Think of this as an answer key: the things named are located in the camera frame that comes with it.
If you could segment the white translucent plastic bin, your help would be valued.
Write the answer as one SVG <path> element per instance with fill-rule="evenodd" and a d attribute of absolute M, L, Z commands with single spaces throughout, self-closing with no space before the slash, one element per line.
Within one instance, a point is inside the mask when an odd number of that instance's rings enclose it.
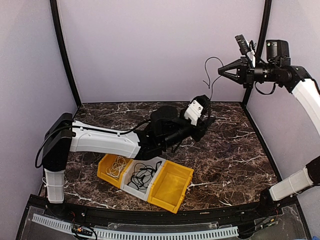
<path fill-rule="evenodd" d="M 161 157 L 133 160 L 126 172 L 121 190 L 146 202 L 151 187 L 165 163 L 166 160 Z"/>

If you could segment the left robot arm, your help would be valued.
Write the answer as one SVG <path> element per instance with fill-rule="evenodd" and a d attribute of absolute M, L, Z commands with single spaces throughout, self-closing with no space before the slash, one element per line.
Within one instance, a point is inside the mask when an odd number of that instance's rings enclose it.
<path fill-rule="evenodd" d="M 36 168 L 43 168 L 47 199 L 51 210 L 60 218 L 67 218 L 70 206 L 64 202 L 64 172 L 70 152 L 112 154 L 133 160 L 147 161 L 161 156 L 168 148 L 191 137 L 198 142 L 216 120 L 211 111 L 202 106 L 187 107 L 181 112 L 165 105 L 153 111 L 150 118 L 138 124 L 139 130 L 114 130 L 75 121 L 64 113 L 47 131 L 36 158 Z"/>

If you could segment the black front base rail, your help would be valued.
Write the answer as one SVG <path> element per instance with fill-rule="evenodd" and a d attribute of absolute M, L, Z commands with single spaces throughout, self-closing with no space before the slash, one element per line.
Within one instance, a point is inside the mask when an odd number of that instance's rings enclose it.
<path fill-rule="evenodd" d="M 178 229 L 205 231 L 237 227 L 238 236 L 221 240 L 309 240 L 308 229 L 298 200 L 293 197 L 276 205 L 275 212 L 257 214 L 256 202 L 223 208 L 179 211 L 114 210 L 72 203 L 50 204 L 45 198 L 31 195 L 22 215 L 16 238 L 18 240 L 78 240 L 71 234 L 32 222 L 34 214 L 84 227 L 110 228 L 114 225 L 177 226 Z"/>

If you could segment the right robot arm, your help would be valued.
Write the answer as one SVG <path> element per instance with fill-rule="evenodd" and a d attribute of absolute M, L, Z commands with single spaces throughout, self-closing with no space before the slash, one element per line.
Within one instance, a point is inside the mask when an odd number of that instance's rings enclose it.
<path fill-rule="evenodd" d="M 261 60 L 254 45 L 243 35 L 235 37 L 242 54 L 237 59 L 217 71 L 244 88 L 257 83 L 273 83 L 274 87 L 284 87 L 300 103 L 316 130 L 320 129 L 320 89 L 317 82 L 302 66 L 291 64 L 289 44 L 285 40 L 266 41 L 266 61 Z M 286 179 L 263 190 L 255 213 L 266 217 L 276 211 L 277 204 L 287 197 L 298 195 L 320 184 L 320 159 L 316 157 L 301 170 Z"/>

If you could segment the black frame post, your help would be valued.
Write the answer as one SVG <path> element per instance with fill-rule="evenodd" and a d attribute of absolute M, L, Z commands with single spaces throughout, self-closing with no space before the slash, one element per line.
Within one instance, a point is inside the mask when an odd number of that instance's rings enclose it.
<path fill-rule="evenodd" d="M 262 56 L 266 36 L 267 36 L 267 30 L 269 26 L 269 20 L 270 20 L 270 14 L 271 14 L 271 8 L 272 8 L 272 0 L 265 0 L 264 1 L 264 8 L 263 8 L 263 16 L 262 16 L 262 21 L 261 21 L 261 26 L 260 26 L 260 32 L 259 32 L 259 38 L 257 42 L 257 47 L 256 47 L 256 55 L 258 57 Z M 253 87 L 250 86 L 249 88 L 246 89 L 242 104 L 247 107 L 251 93 L 252 93 Z"/>
<path fill-rule="evenodd" d="M 68 81 L 74 102 L 76 104 L 76 107 L 79 108 L 82 105 L 82 101 L 81 101 L 80 94 L 79 94 L 79 91 L 76 86 L 75 78 L 73 76 L 71 64 L 69 61 L 69 56 L 68 56 L 67 49 L 66 49 L 66 44 L 65 44 L 65 40 L 64 40 L 61 19 L 60 19 L 60 14 L 59 14 L 59 9 L 58 9 L 58 1 L 57 0 L 50 0 L 49 3 L 50 3 L 51 15 L 52 15 L 56 40 L 58 43 L 58 48 L 59 48 L 62 64 L 64 67 L 64 71 L 65 71 L 65 74 L 67 77 L 67 81 Z"/>

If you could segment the yellow plastic bin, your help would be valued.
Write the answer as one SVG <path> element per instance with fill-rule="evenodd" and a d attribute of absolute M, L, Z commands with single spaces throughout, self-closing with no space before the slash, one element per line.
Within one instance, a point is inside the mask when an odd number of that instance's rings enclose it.
<path fill-rule="evenodd" d="M 121 189 L 132 162 L 130 158 L 106 154 L 98 163 L 97 177 Z"/>
<path fill-rule="evenodd" d="M 176 214 L 193 178 L 192 168 L 167 160 L 151 185 L 147 202 Z"/>

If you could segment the right yellow plastic bin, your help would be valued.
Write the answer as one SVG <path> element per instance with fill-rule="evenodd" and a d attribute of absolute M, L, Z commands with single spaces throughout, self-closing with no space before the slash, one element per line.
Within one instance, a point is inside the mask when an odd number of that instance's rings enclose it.
<path fill-rule="evenodd" d="M 167 160 L 151 185 L 147 202 L 176 214 L 193 178 L 192 168 Z"/>

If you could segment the left black frame post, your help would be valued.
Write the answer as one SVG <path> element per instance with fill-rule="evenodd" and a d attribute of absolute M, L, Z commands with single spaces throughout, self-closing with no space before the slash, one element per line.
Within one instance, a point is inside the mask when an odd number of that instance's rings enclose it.
<path fill-rule="evenodd" d="M 49 3 L 50 3 L 51 15 L 52 15 L 56 40 L 58 43 L 58 48 L 59 48 L 62 64 L 64 67 L 64 71 L 65 71 L 65 74 L 67 77 L 67 81 L 68 81 L 74 102 L 76 104 L 76 107 L 79 108 L 82 105 L 82 101 L 81 101 L 80 94 L 79 94 L 79 91 L 76 86 L 75 78 L 73 76 L 71 64 L 69 61 L 69 56 L 68 56 L 67 49 L 66 49 L 66 44 L 65 44 L 65 40 L 64 40 L 61 19 L 60 19 L 60 14 L 59 14 L 59 9 L 58 9 L 58 1 L 57 0 L 50 0 Z"/>

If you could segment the right black frame post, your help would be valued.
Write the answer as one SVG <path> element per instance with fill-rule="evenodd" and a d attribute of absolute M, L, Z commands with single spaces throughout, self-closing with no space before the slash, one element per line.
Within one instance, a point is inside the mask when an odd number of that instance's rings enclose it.
<path fill-rule="evenodd" d="M 260 32 L 259 32 L 259 38 L 257 42 L 257 47 L 256 47 L 256 55 L 258 57 L 262 56 L 266 36 L 267 36 L 267 30 L 269 26 L 269 20 L 270 20 L 270 14 L 271 14 L 271 8 L 272 8 L 272 0 L 265 0 L 264 1 L 264 8 L 263 8 L 263 16 L 262 16 L 262 21 L 261 21 L 261 26 L 260 26 Z M 250 86 L 249 88 L 246 89 L 242 104 L 247 107 L 251 93 L 252 93 L 253 87 Z"/>

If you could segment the left yellow plastic bin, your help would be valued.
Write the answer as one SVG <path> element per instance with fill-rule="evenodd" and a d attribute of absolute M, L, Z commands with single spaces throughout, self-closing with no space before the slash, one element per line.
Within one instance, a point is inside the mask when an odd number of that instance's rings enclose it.
<path fill-rule="evenodd" d="M 97 177 L 121 189 L 132 162 L 130 158 L 106 154 L 98 163 Z"/>

